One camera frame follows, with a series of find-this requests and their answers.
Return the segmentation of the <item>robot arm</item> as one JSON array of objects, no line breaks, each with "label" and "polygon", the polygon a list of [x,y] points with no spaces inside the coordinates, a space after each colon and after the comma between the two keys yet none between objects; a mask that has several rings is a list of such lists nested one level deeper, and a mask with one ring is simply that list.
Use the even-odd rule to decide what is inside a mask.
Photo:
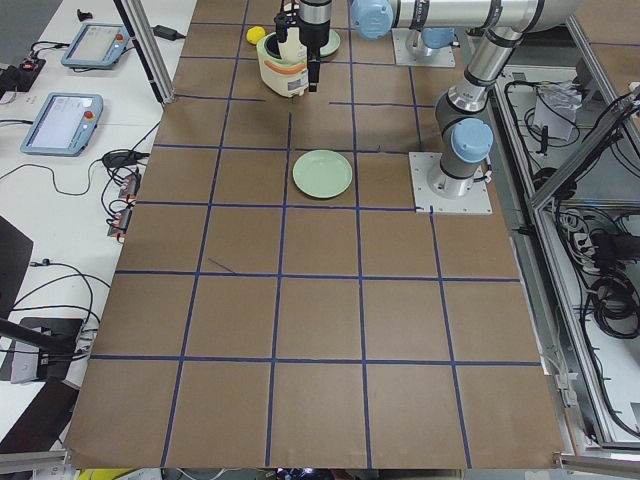
[{"label": "robot arm", "polygon": [[576,1],[545,0],[352,2],[351,23],[361,37],[369,40],[377,40],[394,28],[484,31],[463,77],[436,103],[444,151],[427,175],[435,194],[458,199],[468,193],[476,169],[493,144],[491,128],[475,117],[484,110],[488,91],[525,34],[563,23],[578,6]]}]

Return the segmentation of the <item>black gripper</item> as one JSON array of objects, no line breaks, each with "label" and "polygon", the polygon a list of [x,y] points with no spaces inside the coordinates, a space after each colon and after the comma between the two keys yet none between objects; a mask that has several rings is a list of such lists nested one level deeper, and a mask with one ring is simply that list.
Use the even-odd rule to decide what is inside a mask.
[{"label": "black gripper", "polygon": [[299,5],[295,0],[291,0],[288,6],[284,1],[281,2],[280,9],[274,16],[275,32],[279,43],[287,41],[290,29],[299,27],[298,8]]},{"label": "black gripper", "polygon": [[307,49],[308,89],[316,92],[320,76],[320,51],[329,41],[330,21],[315,24],[298,20],[299,39]]}]

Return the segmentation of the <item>green plate near arm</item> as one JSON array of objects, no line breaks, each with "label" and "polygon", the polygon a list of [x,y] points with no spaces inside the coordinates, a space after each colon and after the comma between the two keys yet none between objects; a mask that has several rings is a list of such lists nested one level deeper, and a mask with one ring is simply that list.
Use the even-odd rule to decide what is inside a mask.
[{"label": "green plate near arm", "polygon": [[341,45],[341,37],[339,33],[333,29],[329,31],[328,42],[321,47],[320,55],[322,58],[329,57],[335,54]]},{"label": "green plate near arm", "polygon": [[301,155],[293,166],[293,180],[304,194],[329,199],[345,192],[352,183],[349,161],[331,150],[313,150]]}]

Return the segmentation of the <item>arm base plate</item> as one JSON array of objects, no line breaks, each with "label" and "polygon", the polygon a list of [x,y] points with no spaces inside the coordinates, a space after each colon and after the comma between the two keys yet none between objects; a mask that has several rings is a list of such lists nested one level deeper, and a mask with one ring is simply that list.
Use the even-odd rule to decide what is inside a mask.
[{"label": "arm base plate", "polygon": [[451,27],[392,30],[395,64],[431,68],[453,68],[452,45],[455,29]]},{"label": "arm base plate", "polygon": [[415,210],[448,215],[491,215],[493,209],[480,167],[467,179],[454,179],[441,169],[442,154],[410,152],[409,164]]}]

